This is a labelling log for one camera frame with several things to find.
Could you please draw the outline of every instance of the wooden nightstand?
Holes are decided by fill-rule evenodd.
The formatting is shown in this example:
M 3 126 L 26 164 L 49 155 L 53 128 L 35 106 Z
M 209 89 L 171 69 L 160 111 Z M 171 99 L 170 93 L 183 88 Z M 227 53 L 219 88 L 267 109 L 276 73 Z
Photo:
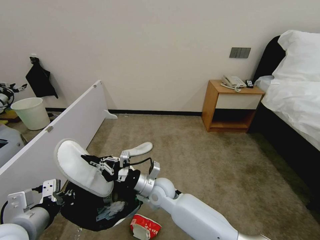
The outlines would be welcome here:
M 208 132 L 247 132 L 264 95 L 258 87 L 241 92 L 209 80 L 203 103 L 202 120 Z

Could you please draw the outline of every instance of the white trash can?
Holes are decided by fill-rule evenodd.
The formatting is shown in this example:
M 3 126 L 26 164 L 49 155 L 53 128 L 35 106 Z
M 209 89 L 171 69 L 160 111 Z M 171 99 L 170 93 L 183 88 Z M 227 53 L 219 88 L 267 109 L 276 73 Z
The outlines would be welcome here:
M 11 105 L 26 127 L 30 130 L 45 128 L 49 123 L 42 98 L 26 98 Z

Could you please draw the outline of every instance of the white slipper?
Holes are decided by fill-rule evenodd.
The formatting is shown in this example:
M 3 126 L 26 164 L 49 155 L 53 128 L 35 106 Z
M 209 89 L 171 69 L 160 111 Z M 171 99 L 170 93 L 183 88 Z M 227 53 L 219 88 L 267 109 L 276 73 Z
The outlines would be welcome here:
M 125 151 L 129 151 L 130 156 L 138 156 L 149 152 L 152 148 L 153 145 L 151 142 L 145 142 L 135 148 L 127 149 Z
M 63 139 L 54 151 L 58 168 L 70 182 L 99 197 L 109 196 L 113 182 L 107 182 L 97 168 L 88 164 L 81 155 L 89 153 L 73 139 Z

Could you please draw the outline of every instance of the black baseboard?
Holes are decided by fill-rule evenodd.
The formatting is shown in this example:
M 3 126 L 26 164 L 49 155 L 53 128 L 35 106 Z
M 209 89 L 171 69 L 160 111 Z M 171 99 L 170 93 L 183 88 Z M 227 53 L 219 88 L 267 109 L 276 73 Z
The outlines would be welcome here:
M 47 112 L 63 112 L 66 108 L 46 108 Z
M 180 116 L 201 116 L 202 112 L 179 112 L 179 111 L 151 111 L 151 110 L 108 110 L 112 114 L 149 114 L 149 115 L 180 115 Z

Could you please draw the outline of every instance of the white telephone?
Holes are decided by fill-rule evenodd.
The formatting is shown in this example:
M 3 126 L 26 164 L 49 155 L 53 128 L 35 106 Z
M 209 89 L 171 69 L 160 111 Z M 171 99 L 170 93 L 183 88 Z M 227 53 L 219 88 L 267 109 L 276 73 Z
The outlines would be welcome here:
M 221 80 L 222 80 L 221 86 L 233 89 L 236 92 L 240 92 L 241 91 L 238 88 L 246 87 L 246 84 L 240 78 L 238 78 L 236 76 L 231 76 L 230 77 L 230 76 L 223 75 Z

